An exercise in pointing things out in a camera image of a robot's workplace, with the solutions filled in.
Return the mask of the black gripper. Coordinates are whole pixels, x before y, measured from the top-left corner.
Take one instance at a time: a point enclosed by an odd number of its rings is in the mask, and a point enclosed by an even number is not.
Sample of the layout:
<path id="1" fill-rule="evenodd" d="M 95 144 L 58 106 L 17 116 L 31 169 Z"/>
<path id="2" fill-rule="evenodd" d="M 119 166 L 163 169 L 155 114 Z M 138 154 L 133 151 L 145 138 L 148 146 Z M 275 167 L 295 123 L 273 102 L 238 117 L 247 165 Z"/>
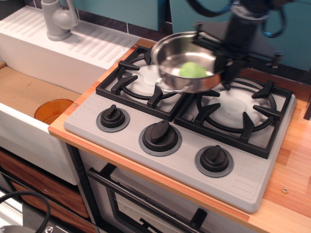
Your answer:
<path id="1" fill-rule="evenodd" d="M 193 43 L 212 51 L 215 56 L 213 73 L 222 73 L 222 84 L 230 84 L 247 63 L 277 67 L 283 58 L 283 52 L 260 34 L 255 21 L 234 15 L 226 22 L 198 21 L 195 26 Z"/>

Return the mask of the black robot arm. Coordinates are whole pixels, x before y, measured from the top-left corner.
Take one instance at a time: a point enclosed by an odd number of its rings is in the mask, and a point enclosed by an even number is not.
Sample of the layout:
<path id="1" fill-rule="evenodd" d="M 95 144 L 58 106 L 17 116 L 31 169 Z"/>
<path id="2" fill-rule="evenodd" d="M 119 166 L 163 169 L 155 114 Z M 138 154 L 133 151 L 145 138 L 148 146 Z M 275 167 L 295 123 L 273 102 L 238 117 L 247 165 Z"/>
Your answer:
<path id="1" fill-rule="evenodd" d="M 267 71 L 278 67 L 283 52 L 265 38 L 275 38 L 284 32 L 287 21 L 283 6 L 288 3 L 287 0 L 231 0 L 223 9 L 212 11 L 197 0 L 188 1 L 196 13 L 205 17 L 232 13 L 228 22 L 196 22 L 192 40 L 213 52 L 216 57 L 214 73 L 220 74 L 225 88 L 229 88 L 232 80 L 248 66 Z M 281 18 L 281 28 L 276 33 L 265 29 L 271 11 L 278 11 Z"/>

